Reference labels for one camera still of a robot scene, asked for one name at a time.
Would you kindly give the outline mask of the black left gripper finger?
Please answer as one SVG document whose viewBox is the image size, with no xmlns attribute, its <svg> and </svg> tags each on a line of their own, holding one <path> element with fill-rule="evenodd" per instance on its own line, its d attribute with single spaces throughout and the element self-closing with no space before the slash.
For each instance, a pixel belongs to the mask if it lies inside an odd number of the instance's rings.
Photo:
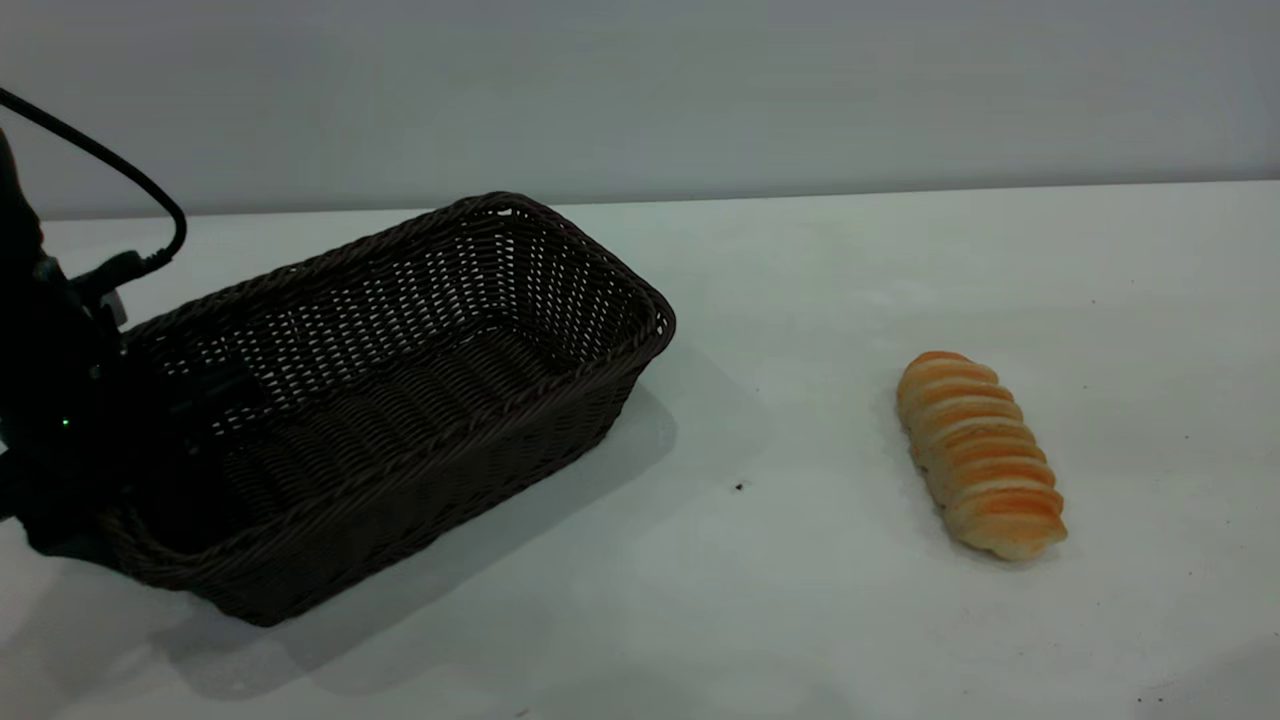
<svg viewBox="0 0 1280 720">
<path fill-rule="evenodd" d="M 44 556 L 128 568 L 137 543 L 118 510 L 109 498 L 37 498 L 20 502 L 20 524 Z"/>
<path fill-rule="evenodd" d="M 141 433 L 195 433 L 224 416 L 261 409 L 268 393 L 241 359 L 164 368 L 131 357 L 131 424 Z"/>
</svg>

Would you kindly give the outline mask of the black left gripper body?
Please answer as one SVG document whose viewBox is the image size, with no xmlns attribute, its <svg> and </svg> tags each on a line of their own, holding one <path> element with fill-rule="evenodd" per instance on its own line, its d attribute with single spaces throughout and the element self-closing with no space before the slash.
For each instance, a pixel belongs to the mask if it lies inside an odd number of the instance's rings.
<svg viewBox="0 0 1280 720">
<path fill-rule="evenodd" d="M 122 360 L 118 288 L 137 252 L 68 277 L 45 254 L 3 264 L 3 516 L 20 502 L 113 492 L 113 377 Z"/>
</svg>

